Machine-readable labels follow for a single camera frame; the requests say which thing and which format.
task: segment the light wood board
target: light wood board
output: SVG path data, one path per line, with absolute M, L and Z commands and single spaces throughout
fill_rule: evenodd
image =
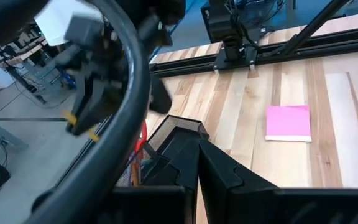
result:
M 286 41 L 279 30 L 260 45 Z M 358 15 L 327 21 L 315 35 L 358 28 Z M 154 62 L 215 54 L 220 43 L 158 55 Z M 164 78 L 170 114 L 201 120 L 210 141 L 279 187 L 358 188 L 358 53 Z M 312 142 L 267 142 L 269 105 L 311 110 Z M 149 113 L 151 135 L 164 116 Z M 207 223 L 199 192 L 197 223 Z

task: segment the black hose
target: black hose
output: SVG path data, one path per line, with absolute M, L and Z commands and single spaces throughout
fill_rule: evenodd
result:
M 113 0 L 92 0 L 108 18 L 128 61 L 128 86 L 112 123 L 94 149 L 26 223 L 81 223 L 112 190 L 124 171 L 145 119 L 150 96 L 147 54 L 127 14 Z

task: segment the red object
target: red object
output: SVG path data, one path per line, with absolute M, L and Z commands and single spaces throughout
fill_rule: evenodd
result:
M 135 152 L 137 152 L 139 149 L 142 148 L 146 140 L 147 140 L 147 126 L 146 126 L 146 121 L 144 121 L 142 126 L 142 135 L 139 136 L 139 139 L 136 142 Z

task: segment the yellow tag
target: yellow tag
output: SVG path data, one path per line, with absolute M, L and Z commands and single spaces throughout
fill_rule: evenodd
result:
M 74 115 L 72 115 L 68 110 L 63 110 L 63 114 L 68 123 L 72 125 L 75 125 L 77 123 L 77 118 Z M 92 139 L 94 142 L 98 142 L 100 140 L 100 137 L 97 136 L 94 132 L 95 132 L 95 127 L 87 131 L 87 133 L 89 134 L 89 138 Z

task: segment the pink paper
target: pink paper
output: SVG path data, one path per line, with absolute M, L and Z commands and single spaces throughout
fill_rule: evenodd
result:
M 311 141 L 309 106 L 269 106 L 266 117 L 266 140 Z

